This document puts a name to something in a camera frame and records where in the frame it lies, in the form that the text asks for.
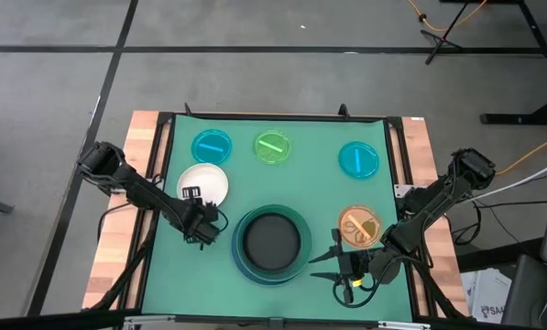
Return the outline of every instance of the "cable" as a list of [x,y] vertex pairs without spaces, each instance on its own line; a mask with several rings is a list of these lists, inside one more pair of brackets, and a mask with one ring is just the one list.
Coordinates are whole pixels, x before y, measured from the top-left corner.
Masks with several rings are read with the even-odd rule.
[[527,181],[527,182],[524,182],[524,183],[522,183],[522,184],[518,184],[516,187],[520,187],[520,186],[522,186],[522,185],[526,185],[526,184],[528,184],[528,183],[536,182],[536,181],[538,181],[538,180],[543,180],[543,179],[547,179],[547,174],[546,174],[546,175],[542,175],[540,178],[531,179],[531,180],[529,180],[529,181]]
[[421,225],[421,245],[423,248],[424,255],[426,256],[426,264],[429,269],[432,269],[434,267],[434,262],[432,260],[432,255],[430,254],[430,250],[428,249],[428,244],[426,243],[426,223],[428,221],[424,220],[423,224]]
[[523,157],[521,157],[520,159],[516,160],[513,164],[509,165],[506,169],[504,170],[501,170],[499,172],[497,172],[497,175],[503,175],[511,170],[513,170],[514,167],[518,166],[518,164],[520,164],[521,162],[523,162],[525,159],[527,159],[529,156],[533,155],[534,153],[540,151],[542,148],[546,147],[547,146],[547,141],[542,143],[539,147],[535,148],[534,150],[528,152],[527,154],[525,154]]
[[[487,204],[481,202],[481,201],[478,201],[480,204],[482,204],[483,206],[488,206]],[[495,211],[492,209],[492,208],[489,208],[489,210],[491,211],[491,214],[493,214],[493,217],[495,217],[495,220],[497,221],[497,223],[501,226],[501,228],[503,228],[503,230],[509,235],[511,236],[511,238],[513,238],[513,240],[518,244],[518,246],[521,248],[521,251],[525,254],[527,254],[528,256],[531,256],[531,253],[528,251],[528,249],[526,249],[522,244],[521,242],[515,237],[513,236],[513,234],[511,234],[511,232],[509,232],[509,230],[503,225],[503,223],[501,222],[501,220],[499,220],[499,218],[497,217],[497,214],[495,213]]]
[[111,194],[119,194],[120,192],[117,192],[116,190],[113,190],[116,184],[116,181],[93,181],[90,178],[83,177],[84,181],[98,187],[99,189],[104,189],[105,191],[108,191]]
[[503,192],[503,191],[506,191],[507,189],[510,189],[510,188],[519,186],[519,185],[523,184],[524,182],[528,182],[528,181],[530,181],[531,179],[537,177],[538,175],[545,173],[546,171],[547,171],[547,168],[545,168],[545,169],[543,169],[543,170],[540,170],[539,172],[534,173],[534,174],[532,174],[531,176],[529,176],[529,177],[527,177],[527,178],[525,178],[525,179],[523,179],[523,180],[521,180],[521,181],[517,181],[517,182],[515,182],[515,183],[512,183],[512,184],[510,184],[509,186],[505,186],[505,187],[503,187],[503,188],[499,188],[499,189],[497,189],[497,190],[494,190],[493,192],[487,192],[487,193],[480,194],[480,195],[478,195],[478,196],[476,196],[476,197],[473,197],[473,198],[471,198],[471,199],[468,199],[468,200],[466,200],[466,201],[463,201],[463,202],[461,202],[460,204],[464,204],[464,203],[468,203],[468,202],[473,202],[473,201],[476,201],[476,200],[481,199],[481,198],[483,198],[483,197],[490,196],[490,195],[492,195],[492,194],[494,194],[494,193],[501,193],[501,192]]
[[373,279],[374,281],[374,284],[373,284],[373,287],[369,290],[370,293],[369,295],[364,299],[364,301],[362,302],[359,302],[359,303],[356,303],[356,304],[348,304],[346,302],[343,302],[342,300],[340,300],[340,298],[338,298],[338,294],[336,293],[336,288],[338,288],[338,286],[340,285],[340,282],[343,280],[343,278],[339,278],[337,279],[335,282],[334,282],[334,285],[332,287],[332,292],[333,292],[333,296],[334,296],[334,299],[340,303],[343,307],[346,307],[346,308],[359,308],[359,307],[363,307],[364,305],[366,305],[368,302],[371,301],[371,299],[373,299],[373,297],[375,296],[375,293],[377,292],[377,289],[379,287],[379,285],[381,284],[381,281],[383,280],[383,278],[385,277],[385,275],[387,274],[387,271],[389,270],[389,268],[393,265],[395,265],[396,262],[400,261],[400,260],[408,260],[408,261],[411,261],[411,262],[414,262],[416,264],[419,264],[421,266],[425,266],[423,263],[421,263],[419,260],[415,259],[415,258],[412,258],[412,257],[408,257],[408,256],[397,256],[395,258],[393,258],[389,264],[383,269],[383,271],[381,272],[381,275],[379,275],[379,278],[378,280],[375,280]]
[[359,285],[358,288],[359,288],[360,290],[364,291],[364,292],[371,292],[371,291],[373,291],[373,287],[368,288],[368,287],[364,286],[363,284]]
[[222,233],[228,227],[228,217],[226,216],[226,214],[224,214],[224,212],[220,211],[220,209],[217,207],[216,207],[216,211],[218,211],[218,213],[221,214],[224,220],[226,221],[226,224],[224,224],[224,227],[220,229],[220,232]]
[[100,215],[100,220],[98,220],[98,239],[97,239],[97,241],[100,241],[100,235],[102,234],[102,226],[104,224],[104,219],[106,218],[106,216],[108,214],[118,210],[119,208],[125,207],[127,205],[130,205],[130,202],[126,202],[126,203],[120,204],[118,206],[109,208],[108,210],[104,211],[104,213],[102,213],[102,215]]
[[[448,27],[447,28],[439,28],[439,27],[433,27],[430,23],[428,23],[428,19],[426,18],[427,16],[425,16],[425,14],[423,14],[420,9],[411,1],[411,0],[408,0],[408,2],[410,3],[410,5],[413,7],[413,9],[416,11],[416,14],[418,14],[418,17],[421,19],[421,22],[423,24],[426,25],[426,27],[430,28],[431,30],[433,31],[436,31],[436,32],[444,32],[446,30],[448,30]],[[454,24],[455,27],[458,27],[459,25],[461,24],[464,24],[465,22],[467,22],[474,14],[476,14],[477,11],[479,11],[479,9],[481,9],[482,6],[484,6],[485,4],[487,3],[487,0],[483,0],[483,2],[477,7],[475,8],[470,14],[468,14],[465,18],[463,18],[460,22]]]
[[[478,234],[481,232],[481,221],[482,221],[481,210],[478,209],[478,206],[476,205],[475,202],[473,202],[473,206],[475,207],[475,210],[476,210],[476,223],[450,232],[450,234],[452,235],[456,233],[461,233],[459,236],[454,238],[454,244],[459,247],[471,244],[475,240],[475,238],[478,236]],[[473,235],[471,235],[471,237],[468,238],[467,240],[461,241],[461,238],[472,228],[475,229],[475,231],[473,232]]]
[[[161,174],[155,174],[155,176],[153,176],[153,178],[151,179],[151,183],[157,185],[159,183],[161,183],[163,181],[163,179],[161,179]],[[120,204],[118,206],[115,206],[115,207],[112,207],[112,208],[109,208],[108,210],[104,211],[104,213],[102,213],[102,215],[100,215],[100,219],[98,220],[98,238],[96,241],[100,241],[100,236],[102,235],[102,226],[104,225],[104,219],[106,218],[107,215],[109,215],[110,213],[122,208],[122,207],[125,207],[127,205],[130,205],[130,202],[126,202],[126,203],[123,203],[123,204]]]
[[137,253],[135,253],[135,256],[126,263],[124,270],[120,273],[112,287],[110,287],[99,302],[86,310],[108,310],[112,306],[112,303],[116,300],[116,297],[120,294],[120,291],[123,290],[125,285],[133,276],[138,264],[143,258],[148,256],[148,252],[150,250],[149,242],[155,234],[155,230],[156,227],[154,226],[149,228],[147,235],[145,236],[145,240],[141,243]]
[[477,208],[493,208],[498,206],[508,206],[508,205],[532,205],[532,204],[547,204],[547,201],[530,201],[530,202],[512,202],[512,203],[497,203],[487,206],[477,206]]

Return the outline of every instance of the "green tabletop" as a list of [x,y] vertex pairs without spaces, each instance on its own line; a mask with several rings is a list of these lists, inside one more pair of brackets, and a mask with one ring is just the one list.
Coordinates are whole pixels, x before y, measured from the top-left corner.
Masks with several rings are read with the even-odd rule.
[[[220,129],[232,139],[232,152],[219,166],[229,180],[220,208],[230,226],[209,247],[182,241],[179,231],[160,218],[143,301],[146,314],[285,317],[346,321],[411,321],[410,295],[405,272],[383,285],[366,306],[348,309],[332,295],[329,280],[309,276],[336,272],[335,259],[306,267],[295,279],[275,287],[247,280],[231,257],[231,235],[247,212],[266,204],[282,204],[299,212],[312,231],[312,257],[333,244],[341,210],[364,204],[373,208],[387,227],[397,221],[382,122],[305,122],[202,120],[178,115],[166,193],[175,196],[180,175],[196,161],[191,154],[194,137],[206,129]],[[280,164],[270,165],[254,153],[255,137],[276,129],[291,141],[291,153]],[[362,141],[377,151],[377,173],[364,180],[345,175],[338,164],[340,148]],[[370,286],[367,276],[366,286]],[[356,290],[356,302],[366,293]]]

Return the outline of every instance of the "petri dish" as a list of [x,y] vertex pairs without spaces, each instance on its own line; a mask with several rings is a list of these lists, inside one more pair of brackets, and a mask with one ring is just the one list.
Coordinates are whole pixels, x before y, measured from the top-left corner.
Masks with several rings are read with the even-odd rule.
[[208,129],[198,134],[191,143],[191,154],[200,163],[223,163],[232,150],[232,141],[223,131]]
[[379,168],[379,156],[367,143],[354,141],[338,152],[338,164],[343,172],[355,179],[371,178]]
[[264,163],[279,164],[290,156],[290,139],[283,132],[270,129],[257,136],[253,151]]
[[345,207],[338,215],[343,241],[353,248],[370,248],[381,234],[381,220],[375,210],[365,205]]
[[178,198],[183,199],[183,188],[200,187],[204,204],[220,205],[228,193],[228,178],[218,166],[210,163],[195,164],[185,170],[178,179]]

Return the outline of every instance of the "wooden table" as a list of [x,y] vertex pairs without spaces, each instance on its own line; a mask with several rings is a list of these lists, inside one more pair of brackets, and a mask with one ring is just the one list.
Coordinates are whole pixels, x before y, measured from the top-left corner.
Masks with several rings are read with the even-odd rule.
[[[124,152],[126,161],[140,175],[145,176],[150,157],[151,145],[156,135],[159,112],[157,111],[135,111],[130,122]],[[405,142],[410,160],[411,176],[413,184],[428,185],[437,179],[436,168],[432,156],[432,148],[428,138],[428,130],[423,118],[403,117],[403,129]],[[159,152],[153,173],[160,173],[161,165],[165,155],[169,130],[165,124],[159,140]],[[391,128],[391,137],[394,149],[394,158],[398,177],[403,178],[402,156],[399,152],[397,133]],[[113,195],[108,208],[123,204],[126,198],[123,194]],[[100,242],[93,260],[92,272],[86,289],[82,306],[90,307],[97,303],[104,293],[112,286],[125,267],[131,238],[134,234],[135,218],[137,209],[134,206],[127,206],[106,216]],[[144,225],[141,236],[147,233],[151,212],[145,212]],[[434,268],[432,276],[446,295],[454,304],[454,307],[463,314],[468,314],[465,293],[460,279],[460,272],[454,253],[454,245],[450,234],[448,222],[441,218],[428,229],[426,242],[433,258]],[[133,279],[129,294],[126,299],[126,307],[135,307],[138,283],[140,281],[140,269],[137,270]],[[424,289],[421,279],[417,274],[414,276],[416,294],[418,297],[421,315],[427,315],[428,309],[425,301]]]

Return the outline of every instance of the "gray floor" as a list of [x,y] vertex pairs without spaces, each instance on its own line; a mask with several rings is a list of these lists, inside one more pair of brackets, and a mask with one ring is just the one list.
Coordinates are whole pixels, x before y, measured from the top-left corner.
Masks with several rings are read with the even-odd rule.
[[[458,5],[418,0],[434,25]],[[547,2],[527,2],[547,38]],[[0,44],[113,45],[127,0],[0,1]],[[128,45],[427,46],[405,0],[140,1]],[[462,45],[535,47],[516,6],[486,6],[451,39]],[[529,113],[547,102],[547,61],[535,56],[356,54],[126,54],[98,138],[120,145],[133,110],[424,116],[436,164],[474,147],[504,168],[547,139],[547,127],[482,126],[483,112]],[[19,315],[82,144],[109,54],[0,53],[0,317]],[[547,149],[493,187],[547,164]],[[547,180],[486,199],[547,199]],[[84,186],[51,283],[44,313],[77,311],[95,252],[106,199]],[[518,239],[542,235],[547,206],[499,208]],[[454,227],[476,220],[470,207],[450,212]],[[475,247],[512,243],[493,217]]]

